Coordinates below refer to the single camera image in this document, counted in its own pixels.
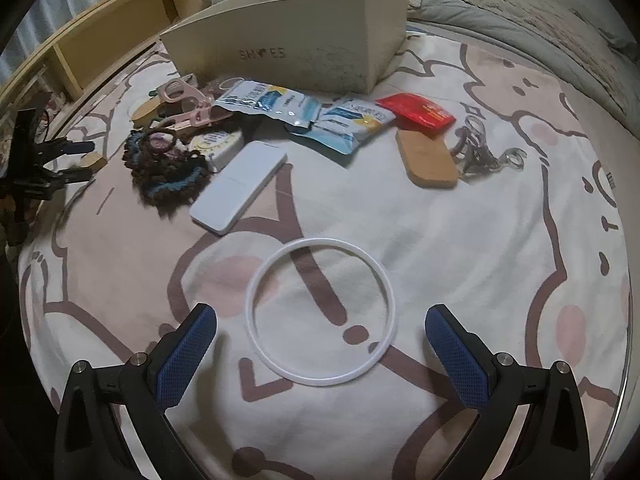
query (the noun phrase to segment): white ring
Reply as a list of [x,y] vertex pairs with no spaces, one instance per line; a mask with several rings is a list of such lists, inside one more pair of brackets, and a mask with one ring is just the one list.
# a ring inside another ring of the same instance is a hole
[[[303,377],[283,368],[281,365],[277,364],[271,357],[269,357],[267,352],[262,349],[260,341],[258,340],[257,329],[255,327],[255,295],[258,289],[258,285],[262,281],[264,275],[267,273],[267,270],[269,270],[269,268],[271,268],[271,266],[281,257],[289,254],[291,251],[295,251],[300,247],[313,246],[336,247],[359,256],[367,263],[367,265],[369,265],[371,270],[373,270],[374,273],[378,275],[380,281],[382,282],[382,286],[385,289],[386,295],[388,315],[386,317],[385,333],[382,341],[380,341],[378,346],[376,346],[375,351],[363,364],[361,364],[356,369],[351,370],[350,372],[334,377]],[[295,383],[307,384],[308,386],[331,386],[332,384],[342,384],[354,380],[355,378],[360,377],[362,374],[365,374],[374,364],[376,364],[380,360],[389,346],[391,346],[391,341],[396,334],[396,325],[398,324],[398,320],[396,319],[396,298],[394,297],[393,288],[391,287],[391,280],[386,274],[386,270],[384,269],[384,267],[380,265],[375,259],[373,259],[373,256],[371,256],[369,253],[366,253],[361,248],[347,242],[343,242],[341,240],[335,240],[333,238],[300,238],[299,240],[294,240],[292,242],[289,242],[288,244],[285,244],[279,250],[273,253],[269,258],[264,260],[260,267],[258,267],[258,269],[255,271],[247,287],[246,296],[244,299],[244,320],[246,322],[247,335],[249,336],[249,339],[254,346],[255,352],[258,354],[262,362],[264,362],[264,364],[266,364],[271,370],[276,372],[281,377],[289,379]]]

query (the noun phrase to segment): blue gripper pad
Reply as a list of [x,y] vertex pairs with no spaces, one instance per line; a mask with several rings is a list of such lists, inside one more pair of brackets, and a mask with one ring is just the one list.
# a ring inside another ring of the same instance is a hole
[[[450,322],[446,319],[449,316],[452,318]],[[463,342],[462,338],[471,334],[444,305],[432,306],[427,311],[424,330],[462,403],[481,412],[489,401],[490,382],[487,373]]]
[[176,332],[164,336],[181,338],[156,373],[156,404],[160,410],[180,402],[216,335],[217,325],[215,311],[209,305],[199,303]]

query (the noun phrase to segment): white rectangular device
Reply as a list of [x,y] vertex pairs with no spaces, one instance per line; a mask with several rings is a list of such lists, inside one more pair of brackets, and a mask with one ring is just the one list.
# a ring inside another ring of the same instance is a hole
[[285,160],[284,150],[260,140],[249,142],[191,205],[191,218],[225,234]]

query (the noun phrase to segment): wooden block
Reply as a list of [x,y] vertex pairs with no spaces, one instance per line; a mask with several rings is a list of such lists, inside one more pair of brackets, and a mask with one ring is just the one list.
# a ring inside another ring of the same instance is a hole
[[442,136],[430,139],[420,132],[398,130],[402,162],[409,179],[420,187],[454,187],[458,170]]
[[80,167],[81,168],[90,168],[91,171],[98,173],[102,168],[107,165],[107,159],[104,158],[98,152],[91,152],[83,155],[80,159]]
[[134,128],[144,128],[148,126],[151,119],[158,116],[158,107],[160,106],[160,97],[155,96],[149,99],[146,103],[138,107],[138,109],[131,115]]

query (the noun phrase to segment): metal screw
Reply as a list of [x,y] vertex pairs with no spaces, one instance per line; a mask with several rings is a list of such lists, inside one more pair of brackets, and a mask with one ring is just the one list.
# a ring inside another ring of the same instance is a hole
[[137,352],[129,358],[129,362],[134,366],[140,366],[146,363],[146,354],[144,352]]
[[495,358],[498,359],[502,366],[511,366],[513,364],[513,357],[507,352],[500,352]]
[[571,367],[564,361],[558,361],[556,363],[556,368],[561,374],[567,374],[571,371]]
[[74,363],[71,369],[73,370],[74,373],[79,374],[84,372],[84,369],[86,368],[87,365],[88,365],[87,361],[77,361]]

